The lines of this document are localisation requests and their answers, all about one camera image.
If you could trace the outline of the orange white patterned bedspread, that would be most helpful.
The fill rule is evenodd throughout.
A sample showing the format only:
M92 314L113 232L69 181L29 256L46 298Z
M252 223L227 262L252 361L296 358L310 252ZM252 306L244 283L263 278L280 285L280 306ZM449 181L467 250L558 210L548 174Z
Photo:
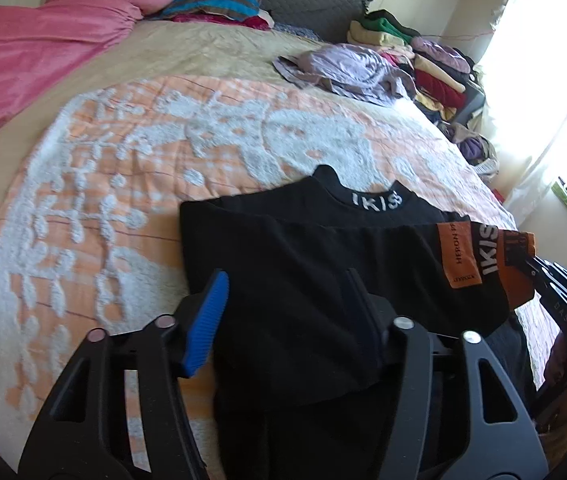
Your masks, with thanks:
M402 183L442 210L515 223L404 99L377 107L162 76L74 96L48 119L0 207L0 456L10 467L87 330L134 330L184 296L184 200L277 188L326 164L356 190Z

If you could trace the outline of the pink blanket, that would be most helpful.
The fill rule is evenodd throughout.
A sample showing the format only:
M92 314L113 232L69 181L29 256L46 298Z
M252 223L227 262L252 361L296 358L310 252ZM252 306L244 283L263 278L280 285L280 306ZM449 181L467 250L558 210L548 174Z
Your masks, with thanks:
M46 0L0 6L0 128L172 0Z

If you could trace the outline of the lilac crumpled garment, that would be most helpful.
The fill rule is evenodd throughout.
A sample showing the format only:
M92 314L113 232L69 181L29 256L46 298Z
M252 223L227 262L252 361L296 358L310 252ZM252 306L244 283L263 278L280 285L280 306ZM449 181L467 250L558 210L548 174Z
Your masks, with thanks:
M300 89L317 87L343 98L378 106L413 101L413 77L378 52L355 44L327 44L297 56L278 56L274 69Z

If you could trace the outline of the bag of clothes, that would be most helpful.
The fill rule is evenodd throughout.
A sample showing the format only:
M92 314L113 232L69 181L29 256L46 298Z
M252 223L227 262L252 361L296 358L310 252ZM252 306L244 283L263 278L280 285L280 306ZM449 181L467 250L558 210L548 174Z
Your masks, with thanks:
M485 184L491 183L499 171L499 161L493 144L480 133L459 122L440 122L437 128L458 148L461 156L473 167L479 178Z

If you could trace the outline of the black IKISS sweater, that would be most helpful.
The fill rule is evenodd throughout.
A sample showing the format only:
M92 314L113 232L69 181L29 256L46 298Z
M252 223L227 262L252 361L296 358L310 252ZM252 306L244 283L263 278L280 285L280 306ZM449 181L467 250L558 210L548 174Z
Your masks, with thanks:
M213 344L213 411L230 479L372 479L390 435L390 362L344 299L365 289L433 333L479 333L524 403L535 385L515 309L531 282L507 232L441 211L400 183L369 194L328 166L269 191L180 207L192 292L229 278Z

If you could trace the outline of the striped folded clothes stack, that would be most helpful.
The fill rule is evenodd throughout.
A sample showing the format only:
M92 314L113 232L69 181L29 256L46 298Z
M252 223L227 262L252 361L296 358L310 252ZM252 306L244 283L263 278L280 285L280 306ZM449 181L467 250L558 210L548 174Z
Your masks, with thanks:
M203 21L259 30L274 28L274 19L262 10L262 0L172 0L164 9L150 14L148 20Z

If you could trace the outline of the beige bed sheet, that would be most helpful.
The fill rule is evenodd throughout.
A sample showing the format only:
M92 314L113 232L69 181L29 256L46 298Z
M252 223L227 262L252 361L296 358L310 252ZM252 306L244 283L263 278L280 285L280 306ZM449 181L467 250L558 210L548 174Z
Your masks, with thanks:
M44 92L0 128L0 204L21 162L74 96L136 79L192 75L279 82L279 55L321 47L320 41L270 30L210 23L142 23L117 46Z

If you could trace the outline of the pile of folded clothes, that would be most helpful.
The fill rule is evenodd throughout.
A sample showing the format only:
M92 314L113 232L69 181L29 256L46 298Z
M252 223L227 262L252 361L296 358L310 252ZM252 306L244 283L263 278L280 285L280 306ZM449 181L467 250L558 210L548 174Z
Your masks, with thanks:
M402 25L390 12L372 11L351 21L347 40L406 72L416 87L417 107L433 124L466 125L485 103L472 58Z

